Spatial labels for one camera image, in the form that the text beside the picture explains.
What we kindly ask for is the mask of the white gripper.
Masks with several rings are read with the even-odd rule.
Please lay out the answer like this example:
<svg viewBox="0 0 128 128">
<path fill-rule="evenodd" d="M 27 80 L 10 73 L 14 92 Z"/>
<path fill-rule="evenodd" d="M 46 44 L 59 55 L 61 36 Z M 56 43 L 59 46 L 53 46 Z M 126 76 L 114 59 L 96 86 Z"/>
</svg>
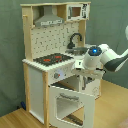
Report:
<svg viewBox="0 0 128 128">
<path fill-rule="evenodd" d="M 88 64 L 84 60 L 76 60 L 72 65 L 71 72 L 92 79 L 101 79 L 103 77 L 101 70 L 97 70 L 95 65 Z"/>
</svg>

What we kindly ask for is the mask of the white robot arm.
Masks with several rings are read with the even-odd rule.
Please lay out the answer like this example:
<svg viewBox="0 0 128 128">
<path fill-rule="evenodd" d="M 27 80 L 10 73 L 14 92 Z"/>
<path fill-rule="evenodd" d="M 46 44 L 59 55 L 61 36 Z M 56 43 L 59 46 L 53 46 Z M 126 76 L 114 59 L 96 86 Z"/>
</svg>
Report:
<svg viewBox="0 0 128 128">
<path fill-rule="evenodd" d="M 107 44 L 101 44 L 90 47 L 83 59 L 76 60 L 71 68 L 71 72 L 83 77 L 101 79 L 105 70 L 98 68 L 98 63 L 101 63 L 110 72 L 117 72 L 127 60 L 128 49 L 121 55 L 118 55 Z"/>
</svg>

